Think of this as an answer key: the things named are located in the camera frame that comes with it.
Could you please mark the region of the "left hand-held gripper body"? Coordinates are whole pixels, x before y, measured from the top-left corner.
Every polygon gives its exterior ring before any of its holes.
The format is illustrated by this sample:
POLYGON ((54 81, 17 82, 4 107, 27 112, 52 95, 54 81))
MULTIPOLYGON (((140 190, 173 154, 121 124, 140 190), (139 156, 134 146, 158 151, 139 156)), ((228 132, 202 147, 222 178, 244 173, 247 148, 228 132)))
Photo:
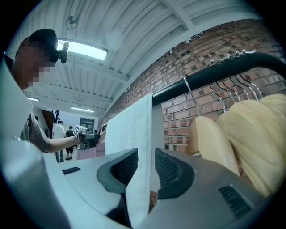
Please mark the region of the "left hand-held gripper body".
POLYGON ((76 125, 73 131, 74 136, 80 141, 80 148, 91 148, 93 145, 94 134, 88 128, 76 125))

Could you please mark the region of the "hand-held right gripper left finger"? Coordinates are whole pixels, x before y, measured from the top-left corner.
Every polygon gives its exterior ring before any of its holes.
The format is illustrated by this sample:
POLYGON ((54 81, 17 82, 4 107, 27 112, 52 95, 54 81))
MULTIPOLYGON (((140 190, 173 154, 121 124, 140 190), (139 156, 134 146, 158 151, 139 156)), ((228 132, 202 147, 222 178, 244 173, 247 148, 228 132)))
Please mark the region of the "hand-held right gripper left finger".
POLYGON ((137 148, 58 165, 43 153, 45 199, 66 214, 128 216, 126 189, 138 168, 137 148))

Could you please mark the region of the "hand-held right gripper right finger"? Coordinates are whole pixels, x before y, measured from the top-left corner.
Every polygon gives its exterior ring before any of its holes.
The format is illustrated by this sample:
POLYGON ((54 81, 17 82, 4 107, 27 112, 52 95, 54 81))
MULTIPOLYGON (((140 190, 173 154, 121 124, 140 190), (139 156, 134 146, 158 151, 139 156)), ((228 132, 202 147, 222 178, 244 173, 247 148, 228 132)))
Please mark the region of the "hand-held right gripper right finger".
POLYGON ((268 199, 219 163, 155 149, 160 180, 155 207, 141 229, 246 229, 268 199))

